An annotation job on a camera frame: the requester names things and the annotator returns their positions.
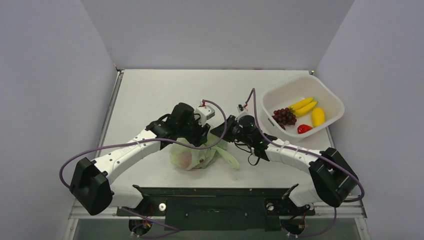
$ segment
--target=white wall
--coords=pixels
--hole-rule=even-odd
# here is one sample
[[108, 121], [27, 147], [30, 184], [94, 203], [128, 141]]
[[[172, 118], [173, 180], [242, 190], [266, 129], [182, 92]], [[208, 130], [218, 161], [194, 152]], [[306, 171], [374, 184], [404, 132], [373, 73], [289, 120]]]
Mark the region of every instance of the white wall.
[[81, 0], [120, 69], [318, 66], [354, 0]]
[[115, 78], [79, 0], [1, 1], [0, 239], [62, 238], [59, 168], [97, 145]]
[[346, 107], [331, 126], [363, 183], [374, 240], [423, 239], [422, 0], [356, 0], [317, 68]]

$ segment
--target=bunch of grapes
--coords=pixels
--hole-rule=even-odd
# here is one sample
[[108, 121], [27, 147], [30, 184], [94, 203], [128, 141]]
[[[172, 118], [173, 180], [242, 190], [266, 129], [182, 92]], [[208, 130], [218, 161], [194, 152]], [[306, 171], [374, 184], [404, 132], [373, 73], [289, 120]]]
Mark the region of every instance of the bunch of grapes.
[[284, 125], [295, 125], [297, 122], [296, 116], [290, 112], [288, 107], [275, 110], [272, 118], [274, 118], [278, 125], [284, 130], [286, 130]]

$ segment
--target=yellow banana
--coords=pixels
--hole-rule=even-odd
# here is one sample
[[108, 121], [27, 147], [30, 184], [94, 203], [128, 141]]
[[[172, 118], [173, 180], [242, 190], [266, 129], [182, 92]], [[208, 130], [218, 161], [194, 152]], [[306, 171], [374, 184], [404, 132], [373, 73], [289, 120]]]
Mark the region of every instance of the yellow banana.
[[304, 106], [308, 105], [310, 102], [312, 102], [312, 100], [314, 100], [313, 97], [305, 98], [302, 101], [297, 102], [297, 103], [289, 106], [288, 109], [290, 109], [290, 111], [294, 112], [295, 110], [301, 109]]
[[317, 101], [308, 103], [306, 106], [295, 110], [294, 115], [296, 115], [297, 118], [302, 117], [303, 115], [309, 113], [309, 111], [311, 111], [315, 107], [315, 105], [317, 105], [317, 103]]
[[326, 114], [321, 107], [314, 108], [310, 114], [310, 118], [312, 119], [312, 125], [314, 128], [326, 122]]

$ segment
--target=white table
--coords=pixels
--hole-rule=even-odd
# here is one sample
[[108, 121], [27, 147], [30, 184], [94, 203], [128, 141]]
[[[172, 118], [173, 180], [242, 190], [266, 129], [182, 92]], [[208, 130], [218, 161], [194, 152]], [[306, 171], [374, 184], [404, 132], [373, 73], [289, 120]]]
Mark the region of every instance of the white table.
[[[256, 88], [259, 106], [266, 89], [300, 73], [308, 74], [308, 71], [125, 70], [103, 145], [126, 143], [151, 121], [171, 113], [180, 102], [196, 107], [201, 99], [207, 99], [220, 105], [227, 117], [236, 116], [237, 105], [246, 101], [252, 88]], [[215, 117], [208, 123], [218, 126], [222, 122], [223, 117], [216, 109]], [[326, 129], [297, 144], [317, 150], [331, 146]], [[170, 148], [171, 145], [140, 160], [119, 176], [114, 184], [158, 188], [290, 188], [294, 184], [311, 181], [308, 174], [285, 164], [261, 160], [257, 166], [251, 166], [247, 160], [249, 154], [233, 144], [228, 151], [240, 163], [240, 170], [232, 169], [223, 159], [217, 159], [206, 169], [185, 171], [170, 162]]]

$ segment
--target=white plastic basket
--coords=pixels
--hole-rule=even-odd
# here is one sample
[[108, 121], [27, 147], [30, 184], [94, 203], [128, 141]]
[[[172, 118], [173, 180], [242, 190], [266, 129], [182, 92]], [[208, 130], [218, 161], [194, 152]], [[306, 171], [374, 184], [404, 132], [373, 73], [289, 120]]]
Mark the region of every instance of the white plastic basket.
[[[310, 97], [313, 97], [314, 101], [318, 101], [315, 107], [320, 107], [325, 112], [326, 121], [318, 127], [303, 134], [298, 134], [299, 125], [313, 126], [310, 112], [297, 118], [294, 126], [286, 125], [286, 130], [282, 129], [273, 119], [274, 110], [287, 108]], [[294, 144], [326, 128], [341, 118], [344, 113], [345, 106], [340, 98], [332, 93], [318, 78], [308, 74], [299, 74], [283, 80], [263, 94], [262, 110], [259, 118], [270, 135]]]

